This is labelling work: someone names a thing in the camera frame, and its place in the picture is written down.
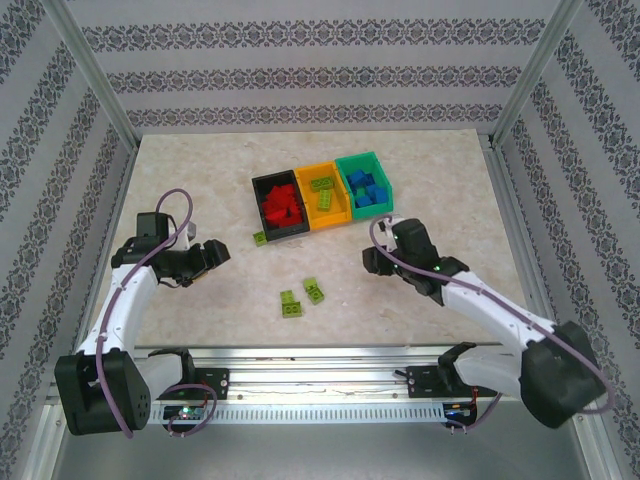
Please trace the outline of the yellow plastic bin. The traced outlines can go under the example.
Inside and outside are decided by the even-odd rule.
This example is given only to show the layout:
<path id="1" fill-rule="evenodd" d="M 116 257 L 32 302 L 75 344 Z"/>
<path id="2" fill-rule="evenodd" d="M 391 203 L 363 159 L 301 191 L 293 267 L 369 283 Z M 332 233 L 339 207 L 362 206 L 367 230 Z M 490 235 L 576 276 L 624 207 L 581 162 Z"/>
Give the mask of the yellow plastic bin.
<path id="1" fill-rule="evenodd" d="M 350 197 L 334 161 L 298 167 L 294 169 L 294 174 L 312 230 L 334 227 L 352 220 Z M 326 211 L 318 208 L 320 193 L 311 188 L 313 180 L 324 177 L 329 177 L 333 182 L 331 201 Z"/>

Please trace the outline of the green plastic bin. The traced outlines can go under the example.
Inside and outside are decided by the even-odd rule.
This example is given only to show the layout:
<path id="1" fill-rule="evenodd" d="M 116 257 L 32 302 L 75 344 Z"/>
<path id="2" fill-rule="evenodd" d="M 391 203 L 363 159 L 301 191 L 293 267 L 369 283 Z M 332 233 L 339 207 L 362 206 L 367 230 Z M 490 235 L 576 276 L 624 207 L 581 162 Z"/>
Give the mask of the green plastic bin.
<path id="1" fill-rule="evenodd" d="M 365 218 L 375 217 L 383 213 L 389 213 L 393 210 L 393 189 L 387 175 L 382 168 L 378 157 L 374 152 L 366 152 L 352 156 L 346 156 L 337 158 L 335 164 L 340 173 L 341 179 L 348 191 L 351 203 L 351 212 L 354 220 L 361 220 Z M 389 201 L 386 204 L 374 204 L 365 208 L 357 208 L 355 205 L 355 197 L 353 189 L 347 180 L 347 176 L 356 170 L 362 170 L 366 174 L 372 173 L 376 176 L 378 183 L 376 185 L 385 188 Z"/>

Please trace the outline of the black plastic bin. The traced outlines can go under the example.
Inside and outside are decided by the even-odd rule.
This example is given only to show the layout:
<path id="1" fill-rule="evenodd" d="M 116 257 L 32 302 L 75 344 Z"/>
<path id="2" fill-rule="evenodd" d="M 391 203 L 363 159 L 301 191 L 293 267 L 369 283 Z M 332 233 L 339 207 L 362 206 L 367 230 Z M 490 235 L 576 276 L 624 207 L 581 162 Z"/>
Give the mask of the black plastic bin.
<path id="1" fill-rule="evenodd" d="M 265 215 L 261 204 L 267 201 L 267 194 L 275 186 L 283 186 L 287 184 L 293 184 L 297 190 L 296 201 L 299 203 L 301 213 L 305 216 L 306 223 L 300 225 L 290 226 L 289 223 L 284 228 L 272 229 L 267 225 Z M 277 241 L 284 238 L 300 235 L 310 230 L 309 220 L 307 217 L 306 208 L 302 199 L 301 191 L 298 186 L 295 174 L 293 170 L 285 170 L 277 173 L 254 177 L 252 179 L 252 187 L 256 198 L 256 203 L 259 211 L 259 217 L 263 226 L 263 230 L 266 233 L 269 242 Z"/>

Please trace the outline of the grey metal base panel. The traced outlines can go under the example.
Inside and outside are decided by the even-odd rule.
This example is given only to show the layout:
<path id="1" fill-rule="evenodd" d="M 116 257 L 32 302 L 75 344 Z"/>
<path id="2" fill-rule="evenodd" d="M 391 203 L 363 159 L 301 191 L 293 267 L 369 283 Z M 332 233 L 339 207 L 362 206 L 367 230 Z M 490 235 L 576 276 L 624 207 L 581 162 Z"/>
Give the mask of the grey metal base panel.
<path id="1" fill-rule="evenodd" d="M 54 480 L 600 480 L 568 430 L 450 434 L 429 424 L 149 428 L 64 441 Z"/>

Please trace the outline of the aluminium table side rail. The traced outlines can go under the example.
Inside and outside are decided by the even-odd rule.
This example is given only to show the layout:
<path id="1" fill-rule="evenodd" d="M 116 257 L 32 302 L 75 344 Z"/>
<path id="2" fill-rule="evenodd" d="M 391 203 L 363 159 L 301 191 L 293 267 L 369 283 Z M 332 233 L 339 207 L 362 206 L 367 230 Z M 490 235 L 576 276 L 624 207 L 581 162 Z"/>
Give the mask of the aluminium table side rail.
<path id="1" fill-rule="evenodd" d="M 533 313 L 555 320 L 556 314 L 549 300 L 525 218 L 503 158 L 494 149 L 483 148 L 482 151 L 526 305 Z"/>
<path id="2" fill-rule="evenodd" d="M 110 255 L 138 153 L 139 149 L 136 148 L 128 156 L 126 165 L 121 171 L 117 188 L 111 200 L 105 230 L 99 245 L 99 255 L 96 258 L 96 263 L 90 277 L 90 289 L 84 298 L 78 324 L 72 338 L 72 344 L 68 350 L 68 353 L 70 354 L 74 354 L 76 352 L 77 347 L 84 341 L 87 334 L 91 331 L 94 322 L 94 313 L 100 312 L 97 304 L 99 303 L 100 295 L 103 290 L 103 283 L 108 282 L 111 277 L 111 274 L 109 273 Z"/>

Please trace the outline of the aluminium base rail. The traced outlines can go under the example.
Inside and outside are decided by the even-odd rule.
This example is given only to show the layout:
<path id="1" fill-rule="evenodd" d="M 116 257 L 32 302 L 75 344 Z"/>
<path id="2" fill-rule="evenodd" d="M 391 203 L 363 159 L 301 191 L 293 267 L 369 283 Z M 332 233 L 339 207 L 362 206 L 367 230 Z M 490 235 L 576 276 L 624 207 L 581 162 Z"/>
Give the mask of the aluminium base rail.
<path id="1" fill-rule="evenodd" d="M 60 357 L 54 378 L 64 407 L 79 415 L 107 407 L 104 387 L 123 411 L 137 411 L 154 400 L 200 407 L 220 401 L 211 387 L 196 382 L 197 367 L 230 370 L 226 400 L 245 390 L 252 395 L 281 396 L 287 386 L 292 387 L 294 394 L 300 394 L 305 387 L 364 383 L 403 385 L 408 394 L 405 373 L 408 366 L 436 365 L 455 370 L 454 361 L 482 349 L 475 343 L 462 342 L 431 363 L 411 365 L 407 357 L 401 357 L 401 365 L 394 367 L 390 356 L 374 358 L 361 349 L 311 349 L 303 357 L 256 350 L 246 356 L 234 354 L 226 358 L 202 349 L 190 352 L 185 347 L 132 353 L 117 347 L 93 346 Z M 455 372 L 463 383 L 480 387 L 481 396 L 495 396 L 491 387 L 497 382 L 496 375 L 471 381 Z"/>

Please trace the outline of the aluminium frame post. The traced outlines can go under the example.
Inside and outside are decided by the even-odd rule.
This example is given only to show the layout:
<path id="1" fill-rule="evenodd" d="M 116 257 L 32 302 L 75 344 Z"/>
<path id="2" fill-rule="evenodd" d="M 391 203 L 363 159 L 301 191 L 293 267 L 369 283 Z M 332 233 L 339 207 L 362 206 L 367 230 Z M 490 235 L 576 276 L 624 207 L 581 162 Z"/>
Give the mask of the aluminium frame post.
<path id="1" fill-rule="evenodd" d="M 137 153 L 141 139 L 101 68 L 66 0 L 40 0 L 46 14 L 70 51 L 88 85 L 104 108 L 129 153 Z"/>
<path id="2" fill-rule="evenodd" d="M 504 143 L 530 93 L 541 78 L 553 52 L 583 3 L 584 0 L 559 0 L 549 22 L 541 33 L 539 42 L 504 105 L 492 133 L 489 135 L 489 142 L 494 150 L 497 150 Z"/>

